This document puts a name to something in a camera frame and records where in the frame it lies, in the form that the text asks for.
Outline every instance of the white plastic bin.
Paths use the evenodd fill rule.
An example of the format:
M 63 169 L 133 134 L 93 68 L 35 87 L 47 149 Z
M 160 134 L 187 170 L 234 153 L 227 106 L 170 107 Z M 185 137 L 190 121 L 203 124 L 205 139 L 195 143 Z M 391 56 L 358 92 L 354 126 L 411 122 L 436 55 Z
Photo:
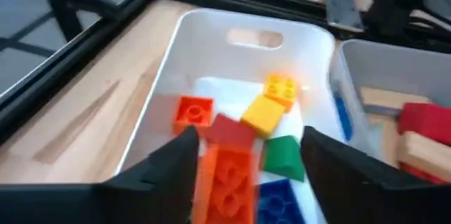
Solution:
M 331 87 L 344 99 L 353 129 L 350 145 L 381 159 L 362 108 L 362 86 L 428 97 L 451 107 L 451 55 L 362 40 L 342 44 L 330 71 Z
M 280 33 L 283 41 L 277 47 L 230 42 L 228 33 L 235 28 Z M 297 103 L 276 134 L 300 138 L 304 125 L 311 125 L 343 141 L 328 82 L 334 47 L 333 36 L 315 25 L 212 9 L 190 11 L 178 22 L 128 148 L 137 138 L 152 141 L 152 150 L 173 138 L 172 119 L 181 94 L 213 97 L 215 112 L 239 118 L 274 72 L 299 84 Z M 279 179 L 260 176 L 260 182 Z M 292 181 L 292 186 L 305 221 L 324 223 L 308 180 Z

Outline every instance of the wooden table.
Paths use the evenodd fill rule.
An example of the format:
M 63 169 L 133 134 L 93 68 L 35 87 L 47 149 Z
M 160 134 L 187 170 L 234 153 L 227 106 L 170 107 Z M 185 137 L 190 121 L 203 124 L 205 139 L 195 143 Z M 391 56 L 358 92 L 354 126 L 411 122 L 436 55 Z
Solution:
M 370 0 L 356 0 L 366 10 Z M 179 17 L 194 6 L 148 6 L 0 148 L 0 182 L 99 182 L 123 156 Z M 124 165 L 155 145 L 131 146 Z

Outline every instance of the red lego brick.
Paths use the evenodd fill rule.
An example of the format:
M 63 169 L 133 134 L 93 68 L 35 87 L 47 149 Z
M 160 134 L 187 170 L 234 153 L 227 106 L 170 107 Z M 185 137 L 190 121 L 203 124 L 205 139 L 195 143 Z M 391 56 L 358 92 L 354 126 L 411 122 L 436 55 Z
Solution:
M 254 144 L 256 135 L 252 127 L 219 113 L 206 131 L 206 141 L 208 144 L 231 145 L 250 149 Z
M 194 125 L 200 137 L 205 137 L 206 129 L 211 124 L 212 112 L 213 99 L 211 98 L 180 97 L 173 121 L 173 132 L 178 135 L 188 125 Z
M 447 184 L 446 181 L 443 181 L 440 178 L 437 178 L 436 176 L 429 175 L 429 174 L 428 174 L 428 181 L 433 183 L 434 185 L 446 185 Z
M 402 108 L 397 130 L 416 132 L 442 144 L 451 145 L 451 108 L 434 104 L 407 103 Z
M 421 178 L 423 180 L 428 180 L 430 183 L 433 183 L 434 185 L 445 185 L 447 184 L 446 181 L 441 180 L 440 178 L 437 178 L 434 175 L 428 174 L 422 170 L 419 170 L 418 168 L 414 168 L 406 163 L 400 163 L 400 169 L 403 170 L 406 173 L 409 173 L 411 175 L 414 175 L 417 178 Z
M 254 222 L 253 156 L 245 149 L 215 145 L 202 159 L 193 224 Z
M 417 178 L 423 179 L 423 180 L 428 180 L 428 174 L 426 174 L 425 172 L 419 170 L 418 168 L 414 168 L 406 163 L 400 163 L 400 170 L 403 170 L 406 173 L 409 173 L 410 175 L 413 175 Z

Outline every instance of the wooden surface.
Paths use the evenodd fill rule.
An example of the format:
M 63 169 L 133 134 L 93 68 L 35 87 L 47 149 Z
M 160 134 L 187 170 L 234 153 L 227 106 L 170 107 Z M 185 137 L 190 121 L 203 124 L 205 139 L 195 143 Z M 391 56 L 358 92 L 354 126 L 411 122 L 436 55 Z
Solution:
M 441 180 L 451 182 L 451 147 L 405 132 L 398 147 L 399 161 L 409 164 Z
M 429 104 L 427 97 L 415 94 L 404 94 L 371 87 L 361 87 L 360 94 L 362 102 L 366 105 L 380 106 L 384 108 L 395 108 L 401 110 L 405 103 Z
M 369 0 L 357 0 L 367 9 Z M 0 148 L 0 182 L 110 178 L 130 139 L 177 19 L 193 7 L 158 0 Z M 141 149 L 134 161 L 154 149 Z
M 389 116 L 369 114 L 368 121 L 382 126 L 382 157 L 388 165 L 399 168 L 397 148 L 400 143 L 400 135 L 397 133 L 397 123 L 395 119 Z

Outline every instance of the toy block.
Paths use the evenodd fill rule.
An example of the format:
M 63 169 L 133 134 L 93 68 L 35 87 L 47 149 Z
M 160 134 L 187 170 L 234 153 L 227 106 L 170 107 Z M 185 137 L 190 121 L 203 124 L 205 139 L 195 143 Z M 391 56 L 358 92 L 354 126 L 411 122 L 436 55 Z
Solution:
M 265 171 L 304 182 L 299 144 L 293 136 L 267 140 L 265 148 Z
M 251 126 L 267 138 L 277 127 L 285 107 L 263 95 L 259 95 L 247 108 L 240 121 Z
M 264 183 L 259 193 L 257 223 L 305 223 L 288 179 Z
M 381 151 L 383 161 L 388 165 L 399 168 L 397 161 L 397 146 L 400 143 L 400 135 L 397 133 L 397 123 L 389 116 L 370 114 L 370 123 L 379 124 L 382 127 Z
M 204 165 L 195 194 L 193 224 L 254 221 L 254 166 L 246 149 L 214 145 L 202 159 Z
M 266 77 L 264 96 L 277 101 L 290 111 L 296 100 L 297 85 L 293 79 L 280 75 L 270 74 Z
M 428 180 L 428 174 L 423 172 L 422 170 L 419 170 L 418 168 L 412 167 L 406 163 L 400 162 L 399 164 L 400 170 L 409 173 L 410 175 L 413 175 L 416 178 L 420 178 L 423 180 Z
M 188 125 L 194 125 L 200 137 L 205 137 L 211 123 L 213 99 L 182 96 L 173 121 L 173 133 L 180 134 Z
M 219 113 L 206 131 L 208 144 L 232 145 L 251 149 L 256 133 L 254 128 Z
M 446 182 L 451 182 L 451 148 L 415 132 L 405 132 L 400 142 L 399 161 Z
M 441 180 L 440 178 L 437 178 L 434 175 L 423 172 L 422 170 L 419 170 L 418 168 L 414 168 L 406 163 L 400 163 L 400 170 L 403 170 L 404 172 L 409 173 L 417 178 L 421 178 L 423 180 L 428 180 L 430 183 L 433 183 L 434 185 L 447 184 L 447 182 Z
M 429 104 L 431 102 L 427 97 L 371 87 L 360 87 L 360 94 L 364 105 L 393 108 L 397 110 L 401 110 L 405 103 Z
M 416 132 L 437 142 L 451 145 L 451 108 L 434 104 L 405 104 L 397 131 Z

